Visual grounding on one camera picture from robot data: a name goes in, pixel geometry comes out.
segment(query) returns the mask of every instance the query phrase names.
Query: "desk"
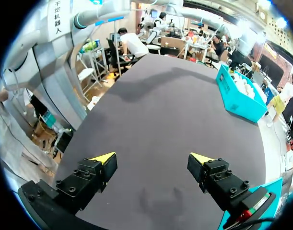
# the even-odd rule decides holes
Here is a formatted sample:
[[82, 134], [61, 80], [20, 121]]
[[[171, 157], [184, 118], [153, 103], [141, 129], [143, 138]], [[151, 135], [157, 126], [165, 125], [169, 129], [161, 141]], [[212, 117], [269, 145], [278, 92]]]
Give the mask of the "desk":
[[202, 58], [202, 62], [205, 61], [205, 57], [206, 57], [206, 54], [207, 54], [207, 49], [208, 49], [208, 46], [207, 44], [198, 44], [198, 43], [195, 43], [195, 44], [190, 44], [190, 43], [186, 43], [185, 45], [185, 55], [184, 55], [184, 60], [186, 60], [186, 57], [187, 57], [187, 52], [188, 52], [188, 49], [189, 49], [189, 46], [193, 47], [193, 48], [199, 48], [199, 49], [204, 49], [204, 54], [203, 54], [203, 58]]
[[77, 216], [109, 230], [217, 229], [223, 212], [187, 170], [190, 152], [222, 157], [252, 187], [265, 182], [259, 127], [228, 113], [217, 71], [148, 54], [101, 98], [57, 171], [115, 151], [118, 169]]

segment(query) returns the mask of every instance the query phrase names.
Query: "person in white shirt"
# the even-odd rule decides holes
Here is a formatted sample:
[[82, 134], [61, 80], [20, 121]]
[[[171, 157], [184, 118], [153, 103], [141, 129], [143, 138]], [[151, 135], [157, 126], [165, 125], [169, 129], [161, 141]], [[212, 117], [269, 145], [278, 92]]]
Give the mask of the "person in white shirt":
[[[128, 33], [126, 28], [120, 28], [117, 33], [120, 34], [123, 55], [127, 55], [129, 50], [136, 58], [141, 59], [149, 53], [146, 45], [142, 43], [135, 33]], [[130, 61], [128, 56], [125, 56], [124, 58], [125, 61]]]

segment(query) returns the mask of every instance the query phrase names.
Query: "cable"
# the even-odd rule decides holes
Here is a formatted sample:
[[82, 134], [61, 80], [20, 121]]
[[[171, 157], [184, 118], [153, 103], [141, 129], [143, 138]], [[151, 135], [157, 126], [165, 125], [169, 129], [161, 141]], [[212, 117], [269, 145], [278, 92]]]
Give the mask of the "cable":
[[245, 222], [245, 223], [242, 223], [230, 230], [241, 230], [241, 229], [244, 229], [246, 227], [250, 227], [252, 225], [255, 225], [255, 224], [259, 224], [259, 223], [263, 223], [263, 222], [273, 222], [275, 219], [274, 218], [263, 218], [263, 219], [256, 219], [256, 220], [252, 220], [252, 221], [248, 221], [248, 222]]
[[52, 170], [50, 170], [49, 168], [47, 168], [34, 154], [32, 154], [27, 148], [26, 146], [18, 139], [16, 138], [16, 136], [12, 133], [12, 131], [10, 130], [10, 127], [8, 126], [7, 122], [3, 119], [2, 115], [0, 114], [0, 117], [2, 118], [4, 124], [6, 125], [6, 127], [8, 128], [9, 132], [11, 133], [11, 135], [18, 141], [20, 142], [20, 144], [35, 158], [37, 159], [43, 166], [45, 169], [51, 171], [53, 174], [56, 174], [55, 172], [53, 172]]
[[40, 122], [40, 118], [42, 118], [42, 120], [44, 121], [44, 119], [43, 119], [43, 117], [40, 115], [40, 117], [38, 118], [38, 122], [39, 122], [39, 124], [40, 124], [40, 126], [41, 126], [41, 128], [44, 130], [44, 132], [46, 132], [47, 134], [49, 134], [51, 137], [53, 137], [54, 138], [54, 140], [56, 139], [56, 137], [54, 136], [54, 135], [52, 135], [51, 133], [48, 133], [44, 128], [43, 128], [43, 126], [42, 126], [42, 124], [41, 124], [41, 122]]

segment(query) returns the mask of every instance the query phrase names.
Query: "green object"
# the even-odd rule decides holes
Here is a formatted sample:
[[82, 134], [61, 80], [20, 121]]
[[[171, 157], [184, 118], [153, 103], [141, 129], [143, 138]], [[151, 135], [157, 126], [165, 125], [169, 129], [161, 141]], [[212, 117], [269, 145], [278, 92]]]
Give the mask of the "green object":
[[56, 122], [56, 118], [49, 111], [44, 114], [43, 120], [49, 128], [52, 128]]

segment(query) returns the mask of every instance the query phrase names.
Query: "monitor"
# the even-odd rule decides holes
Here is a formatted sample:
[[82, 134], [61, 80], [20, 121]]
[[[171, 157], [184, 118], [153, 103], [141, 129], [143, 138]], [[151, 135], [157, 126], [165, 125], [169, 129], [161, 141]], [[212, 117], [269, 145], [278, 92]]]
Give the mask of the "monitor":
[[[110, 34], [110, 40], [112, 40], [114, 42], [114, 33]], [[121, 42], [121, 36], [119, 34], [117, 34], [117, 42]]]
[[152, 18], [157, 18], [158, 11], [152, 11], [151, 17]]

